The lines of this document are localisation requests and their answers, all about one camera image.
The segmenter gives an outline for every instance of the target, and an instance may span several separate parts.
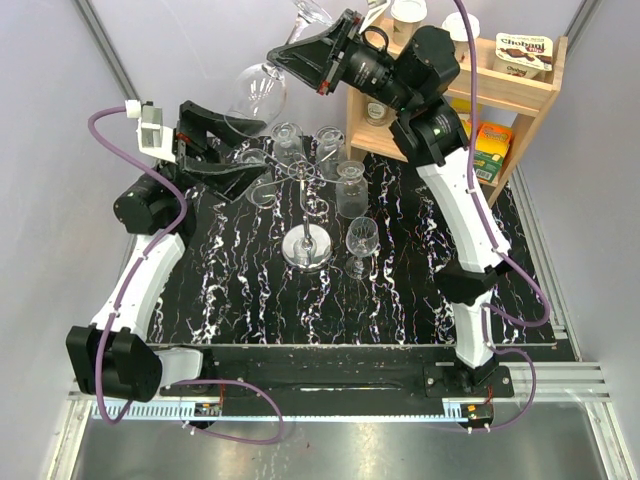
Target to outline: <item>wooden shelf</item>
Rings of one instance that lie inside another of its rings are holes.
[[[391,41],[388,52],[397,57],[403,45],[393,42],[393,20],[385,18],[381,28]],[[369,34],[369,40],[376,46],[382,46],[379,35]],[[554,44],[553,71],[537,80],[494,72],[496,43],[492,40],[478,39],[478,103],[489,107],[516,112],[518,116],[512,126],[513,142],[504,160],[502,171],[491,183],[489,204],[497,200],[498,195],[509,181],[513,170],[522,160],[526,149],[535,138],[540,125],[546,118],[562,88],[564,64],[567,53],[566,37],[560,37]],[[460,64],[460,75],[451,83],[446,95],[464,100],[471,99],[471,65],[467,59]],[[393,142],[387,127],[374,127],[364,119],[365,96],[354,88],[349,88],[347,96],[347,147],[351,158],[362,157],[373,152],[397,160],[406,158]]]

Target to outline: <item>chobani yogurt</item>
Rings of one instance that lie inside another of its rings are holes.
[[[493,69],[524,78],[550,72],[553,70],[553,41],[547,37],[499,33]]]

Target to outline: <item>marble table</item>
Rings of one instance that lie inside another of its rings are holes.
[[[285,264],[282,238],[302,221],[299,186],[285,182],[272,210],[245,199],[219,203],[202,189],[189,192],[198,229],[159,299],[149,342],[189,344],[393,344],[455,342],[452,310],[433,274],[455,247],[429,189],[406,164],[380,156],[365,160],[368,216],[380,230],[373,273],[353,280],[343,273],[349,221],[337,215],[334,186],[313,183],[308,194],[328,201],[313,221],[331,234],[335,255],[327,268],[304,274]],[[523,265],[534,274],[518,212],[507,188],[494,216]],[[542,315],[535,293],[511,273],[495,288],[494,304],[521,319]],[[551,344],[553,330],[515,328],[493,318],[501,343]]]

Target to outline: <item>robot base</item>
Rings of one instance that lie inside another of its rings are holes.
[[[494,398],[515,395],[509,369],[499,366],[495,358],[476,370],[461,362],[425,367],[424,382],[428,398],[488,398],[489,387]]]

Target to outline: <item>gray floor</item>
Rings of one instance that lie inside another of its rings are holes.
[[[498,407],[498,420],[515,413]],[[270,425],[219,425],[264,438]],[[444,433],[417,424],[297,424],[275,446],[190,436],[162,422],[90,421],[74,479],[601,479],[580,405],[539,404],[510,430]]]

